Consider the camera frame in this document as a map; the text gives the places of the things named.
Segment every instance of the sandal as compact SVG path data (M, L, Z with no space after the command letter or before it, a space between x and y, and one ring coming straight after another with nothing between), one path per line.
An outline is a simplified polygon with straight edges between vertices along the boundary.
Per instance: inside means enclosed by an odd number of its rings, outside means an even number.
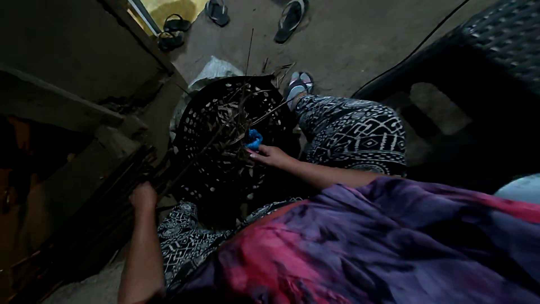
M172 19L169 20L172 16L177 16L180 19ZM164 32L177 32L182 31L185 32L191 27L191 22L188 20L185 20L182 18L179 14L172 14L165 19L165 24L163 24L163 31Z
M274 41L285 43L298 27L300 21L302 21L307 8L307 0L292 0L287 3L281 14L281 19L278 23L278 32L275 34Z
M308 94L313 92L313 79L306 72L294 72L291 76L289 87L283 92L283 96L286 98L287 105L291 111L296 107L294 99L303 92Z
M221 4L219 4L218 0L210 0L206 2L205 12L208 17L210 17L210 19L212 19L212 21L220 27L226 26L231 20L227 14L228 8L225 6L223 0L221 0Z
M171 37L162 37L164 34L168 34ZM159 34L158 47L162 51L170 51L181 47L184 44L184 36L178 33L176 36L173 33L161 32Z

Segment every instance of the dirt floor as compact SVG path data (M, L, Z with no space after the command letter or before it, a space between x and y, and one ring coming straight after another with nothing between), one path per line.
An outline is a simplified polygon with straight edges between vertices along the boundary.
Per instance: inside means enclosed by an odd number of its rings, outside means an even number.
M407 56L461 0L310 0L306 19L289 41L280 45L273 37L287 2L226 2L231 22L224 28L202 13L186 34L185 45L169 53L169 58L188 83L212 55L244 70L253 29L248 74L261 75L266 58L269 58L267 71L270 72L279 65L296 62L294 70L313 75L316 94L349 97L361 85ZM493 3L494 0L471 0L428 44ZM411 101L422 109L429 108L426 103L439 101L447 105L439 111L454 108L450 100L445 100L445 96L440 96L430 86L420 85L414 91L417 94L411 96ZM439 128L445 134L453 134L468 123L466 117L457 115L455 123L445 125L448 120L441 120L436 111L427 112L435 123L441 121ZM409 162L419 162L427 152L426 147L410 127L407 130L413 143L408 146ZM102 275L65 286L46 303L114 303L121 269L114 265Z

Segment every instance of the black and white patterned pants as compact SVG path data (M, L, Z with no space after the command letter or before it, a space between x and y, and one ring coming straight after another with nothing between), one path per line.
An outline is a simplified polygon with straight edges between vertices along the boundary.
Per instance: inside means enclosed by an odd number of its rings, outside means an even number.
M405 131L391 109L373 101L307 95L295 108L310 143L307 161L325 166L405 175ZM237 231L294 199L253 212L236 230L200 227L195 204L181 201L158 227L167 290L179 287Z

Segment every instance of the black plastic chair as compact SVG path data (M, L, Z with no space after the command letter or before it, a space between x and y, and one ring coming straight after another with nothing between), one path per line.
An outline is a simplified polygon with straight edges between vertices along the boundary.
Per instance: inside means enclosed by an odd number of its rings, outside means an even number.
M539 0L496 3L353 98L383 102L420 82L473 119L463 132L475 142L460 141L463 134L437 137L430 119L408 106L401 113L417 133L438 138L434 157L409 168L409 177L493 192L516 175L540 171Z

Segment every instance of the fingers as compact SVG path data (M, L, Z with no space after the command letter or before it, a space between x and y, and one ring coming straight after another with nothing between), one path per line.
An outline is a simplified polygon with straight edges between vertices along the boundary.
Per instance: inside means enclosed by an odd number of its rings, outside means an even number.
M268 164L269 163L269 158L268 156L264 156L264 155L260 155L258 154L257 152L253 152L249 149L246 149L248 152L249 152L249 156L253 159L255 159L256 161L259 161L263 164Z
M272 147L261 144L259 145L259 151L263 152L265 155L270 155Z

